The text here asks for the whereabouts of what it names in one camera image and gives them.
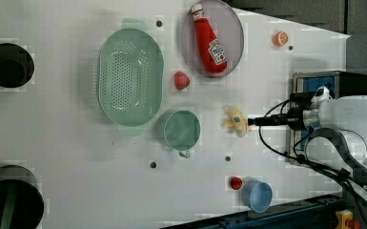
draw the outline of small red object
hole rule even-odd
[[[234,190],[239,190],[242,187],[242,179],[239,177],[232,177],[230,183]]]
[[[190,85],[190,78],[183,72],[179,71],[174,75],[174,85],[178,90],[183,90]]]
[[[355,220],[347,220],[346,221],[346,226],[351,228],[351,229],[360,229],[361,228],[361,223],[359,221],[355,221]]]
[[[219,44],[201,4],[192,6],[195,34],[204,66],[210,73],[222,73],[227,68],[224,48]]]

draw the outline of mug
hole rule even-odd
[[[200,138],[200,122],[189,111],[177,111],[168,116],[164,123],[163,136],[166,143],[185,158]]]
[[[266,211],[273,199],[273,191],[268,183],[251,180],[242,190],[242,201],[257,213]]]

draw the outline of red ball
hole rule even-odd
[[[232,177],[230,183],[231,188],[233,188],[234,190],[239,190],[240,187],[242,187],[242,179],[240,179],[239,177]]]

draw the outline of ketchup bottle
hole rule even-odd
[[[192,6],[197,44],[204,66],[210,73],[222,73],[227,68],[227,60],[213,28],[204,14],[201,4]]]

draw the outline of yellow toy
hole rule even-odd
[[[226,120],[224,124],[222,124],[223,127],[235,128],[236,134],[239,137],[245,136],[246,133],[252,130],[248,125],[248,118],[245,118],[238,108],[225,106],[224,110],[230,116],[230,119]]]

